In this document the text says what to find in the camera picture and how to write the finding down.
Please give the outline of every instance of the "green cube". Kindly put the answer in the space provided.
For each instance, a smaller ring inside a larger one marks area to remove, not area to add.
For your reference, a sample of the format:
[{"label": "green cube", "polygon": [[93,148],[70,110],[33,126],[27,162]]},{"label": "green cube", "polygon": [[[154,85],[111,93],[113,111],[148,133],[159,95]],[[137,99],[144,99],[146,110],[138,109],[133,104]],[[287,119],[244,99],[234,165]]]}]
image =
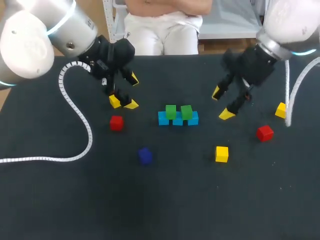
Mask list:
[{"label": "green cube", "polygon": [[192,107],[191,105],[181,107],[182,120],[192,119]]},{"label": "green cube", "polygon": [[176,105],[166,105],[165,106],[165,117],[168,120],[175,120],[177,117],[177,106]]}]

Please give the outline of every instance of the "red block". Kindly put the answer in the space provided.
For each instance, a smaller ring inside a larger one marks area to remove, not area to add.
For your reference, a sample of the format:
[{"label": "red block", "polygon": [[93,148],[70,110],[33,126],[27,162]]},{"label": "red block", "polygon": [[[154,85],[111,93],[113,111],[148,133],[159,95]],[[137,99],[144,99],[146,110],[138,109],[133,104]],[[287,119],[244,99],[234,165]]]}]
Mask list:
[{"label": "red block", "polygon": [[261,142],[269,141],[274,136],[274,131],[268,125],[262,126],[256,132],[256,136],[260,139]]},{"label": "red block", "polygon": [[122,116],[112,116],[110,120],[110,129],[120,132],[124,128],[124,119]]}]

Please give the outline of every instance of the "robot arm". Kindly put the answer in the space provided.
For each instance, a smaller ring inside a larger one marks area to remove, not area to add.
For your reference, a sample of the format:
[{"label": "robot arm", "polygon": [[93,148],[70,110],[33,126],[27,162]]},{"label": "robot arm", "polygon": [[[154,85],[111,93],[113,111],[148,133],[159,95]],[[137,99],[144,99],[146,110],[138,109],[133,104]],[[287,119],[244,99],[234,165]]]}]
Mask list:
[{"label": "robot arm", "polygon": [[90,74],[103,82],[117,105],[137,107],[114,83],[118,72],[132,86],[139,83],[126,68],[135,56],[134,47],[126,39],[112,44],[97,36],[97,26],[75,0],[5,0],[0,31],[0,90],[47,73],[55,46],[66,57],[90,65]]},{"label": "robot arm", "polygon": [[237,99],[219,116],[223,120],[236,116],[252,99],[253,87],[260,87],[268,79],[277,62],[319,48],[320,0],[274,0],[256,40],[257,44],[241,55],[228,50],[223,56],[223,66],[229,73],[218,83],[212,98],[219,100],[233,81],[239,88]]}]

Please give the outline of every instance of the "white cable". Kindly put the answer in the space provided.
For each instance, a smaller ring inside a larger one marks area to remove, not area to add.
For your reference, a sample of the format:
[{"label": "white cable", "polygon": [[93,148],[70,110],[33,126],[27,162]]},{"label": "white cable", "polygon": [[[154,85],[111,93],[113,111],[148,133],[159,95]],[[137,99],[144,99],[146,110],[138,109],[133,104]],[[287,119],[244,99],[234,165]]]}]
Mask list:
[{"label": "white cable", "polygon": [[285,111],[287,112],[288,106],[289,106],[289,98],[290,98],[290,63],[289,63],[289,60],[286,60],[284,63],[285,63]]},{"label": "white cable", "polygon": [[[306,77],[306,75],[308,74],[308,72],[314,67],[316,66],[318,63],[320,63],[320,57],[317,57],[316,59],[314,59],[312,62],[310,62],[306,67],[305,69],[301,72],[301,74],[299,75],[299,77],[297,78],[294,86],[293,86],[293,89],[292,89],[292,92],[291,92],[291,95],[290,95],[290,98],[289,98],[289,104],[288,104],[288,107],[286,106],[286,118],[285,118],[285,124],[287,127],[290,127],[291,126],[291,122],[292,122],[292,112],[293,112],[293,108],[294,108],[294,104],[295,104],[295,98],[296,98],[296,95],[297,95],[297,92],[298,92],[298,89],[303,81],[303,79]],[[287,94],[287,83],[285,85],[285,92]]]},{"label": "white cable", "polygon": [[67,103],[72,107],[72,109],[75,111],[75,113],[80,117],[80,119],[82,120],[83,124],[85,125],[86,131],[88,133],[88,144],[85,148],[85,150],[80,153],[77,156],[73,156],[73,157],[67,157],[67,158],[59,158],[59,157],[48,157],[48,156],[32,156],[32,157],[19,157],[19,158],[4,158],[4,159],[0,159],[0,164],[2,163],[13,163],[13,162],[25,162],[25,161],[38,161],[38,160],[43,160],[43,161],[53,161],[53,162],[72,162],[75,160],[78,160],[80,158],[82,158],[83,156],[85,156],[93,143],[93,135],[92,135],[92,131],[91,131],[91,127],[87,121],[87,119],[85,118],[85,116],[81,113],[81,111],[77,108],[77,106],[74,104],[74,102],[70,99],[70,97],[68,96],[66,90],[65,90],[65,86],[64,86],[64,78],[65,78],[65,74],[67,72],[67,70],[69,70],[72,67],[75,66],[80,66],[83,67],[86,71],[90,72],[91,68],[89,65],[87,65],[84,62],[80,62],[80,61],[73,61],[68,63],[67,65],[65,65],[59,75],[59,88],[60,91],[64,97],[64,99],[67,101]]}]

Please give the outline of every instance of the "light blue block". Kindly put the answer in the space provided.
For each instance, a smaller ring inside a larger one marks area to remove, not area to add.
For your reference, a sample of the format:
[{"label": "light blue block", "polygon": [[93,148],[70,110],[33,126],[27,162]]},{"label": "light blue block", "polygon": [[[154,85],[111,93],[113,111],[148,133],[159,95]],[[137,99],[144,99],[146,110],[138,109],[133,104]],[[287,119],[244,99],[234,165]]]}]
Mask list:
[{"label": "light blue block", "polygon": [[182,113],[180,111],[176,112],[175,120],[172,120],[172,125],[183,126],[184,121],[182,120]]},{"label": "light blue block", "polygon": [[194,126],[199,124],[199,116],[197,111],[192,112],[192,119],[188,120],[188,126]]},{"label": "light blue block", "polygon": [[166,117],[165,111],[158,111],[158,120],[159,120],[159,126],[169,125],[169,120]]}]

